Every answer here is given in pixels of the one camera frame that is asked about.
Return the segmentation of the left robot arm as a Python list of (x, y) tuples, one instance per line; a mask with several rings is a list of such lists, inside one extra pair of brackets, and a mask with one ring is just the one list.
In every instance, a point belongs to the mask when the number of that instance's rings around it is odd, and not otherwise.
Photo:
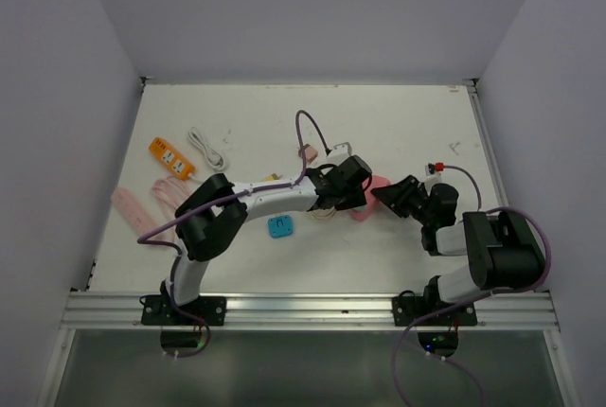
[(185, 253), (165, 281), (169, 296), (163, 312), (179, 325), (194, 318), (209, 261), (229, 248), (245, 223), (291, 212), (363, 206), (371, 176), (371, 168), (357, 155), (338, 165), (307, 168), (293, 180), (246, 184), (230, 182), (223, 174), (211, 176), (175, 212), (176, 235)]

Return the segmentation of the blue plug adapter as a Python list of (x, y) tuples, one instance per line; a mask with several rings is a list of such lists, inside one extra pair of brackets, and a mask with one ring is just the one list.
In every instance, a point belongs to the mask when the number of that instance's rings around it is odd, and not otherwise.
[(291, 215), (282, 214), (269, 218), (268, 234), (272, 239), (289, 237), (294, 233), (294, 221)]

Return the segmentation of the brown USB charger plug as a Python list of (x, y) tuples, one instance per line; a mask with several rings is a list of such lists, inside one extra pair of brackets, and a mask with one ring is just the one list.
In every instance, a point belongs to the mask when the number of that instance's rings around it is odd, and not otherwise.
[(318, 151), (312, 145), (304, 144), (299, 150), (299, 156), (306, 162), (307, 165), (311, 165), (318, 157)]

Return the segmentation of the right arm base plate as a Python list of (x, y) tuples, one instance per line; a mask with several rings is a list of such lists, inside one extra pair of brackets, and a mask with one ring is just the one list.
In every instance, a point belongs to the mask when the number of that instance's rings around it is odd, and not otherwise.
[(474, 327), (478, 325), (474, 305), (460, 307), (450, 312), (442, 310), (450, 307), (439, 299), (425, 294), (416, 294), (405, 290), (391, 298), (392, 316), (396, 327), (407, 327), (422, 316), (431, 314), (431, 317), (421, 323), (422, 326), (448, 327), (459, 325)]

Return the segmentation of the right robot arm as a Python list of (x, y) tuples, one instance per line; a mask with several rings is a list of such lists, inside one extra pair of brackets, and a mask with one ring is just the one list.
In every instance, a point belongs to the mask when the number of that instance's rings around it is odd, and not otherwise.
[(372, 194), (398, 217), (421, 225), (421, 245), (429, 255), (467, 258), (462, 267), (434, 276), (425, 286), (421, 311), (430, 323), (445, 323), (455, 314), (455, 303), (482, 293), (520, 291), (545, 272), (545, 256), (528, 220), (515, 212), (472, 211), (458, 220), (459, 194), (453, 186), (426, 187), (412, 175)]

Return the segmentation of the pink power strip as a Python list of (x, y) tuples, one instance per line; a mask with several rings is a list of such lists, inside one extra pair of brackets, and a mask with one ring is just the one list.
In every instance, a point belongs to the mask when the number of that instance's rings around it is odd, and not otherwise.
[(156, 229), (159, 224), (126, 187), (118, 186), (111, 196), (113, 207), (138, 237)]
[(372, 194), (372, 189), (390, 185), (391, 182), (387, 178), (380, 175), (373, 175), (371, 177), (370, 186), (365, 190), (366, 204), (349, 210), (349, 215), (357, 222), (368, 219), (380, 204), (380, 201)]

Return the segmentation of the orange USB charger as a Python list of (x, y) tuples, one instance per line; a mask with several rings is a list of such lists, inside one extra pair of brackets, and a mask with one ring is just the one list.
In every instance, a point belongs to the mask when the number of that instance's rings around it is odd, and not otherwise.
[(164, 138), (155, 137), (149, 145), (149, 151), (162, 166), (180, 180), (188, 180), (196, 171), (195, 166)]

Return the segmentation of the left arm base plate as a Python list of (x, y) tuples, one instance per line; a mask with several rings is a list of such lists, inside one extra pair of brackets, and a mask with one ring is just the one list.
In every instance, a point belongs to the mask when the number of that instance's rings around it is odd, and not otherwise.
[(175, 310), (162, 294), (143, 295), (139, 298), (144, 326), (178, 327), (199, 325), (204, 320), (209, 326), (220, 327), (226, 315), (227, 299), (224, 296), (200, 296), (193, 302)]

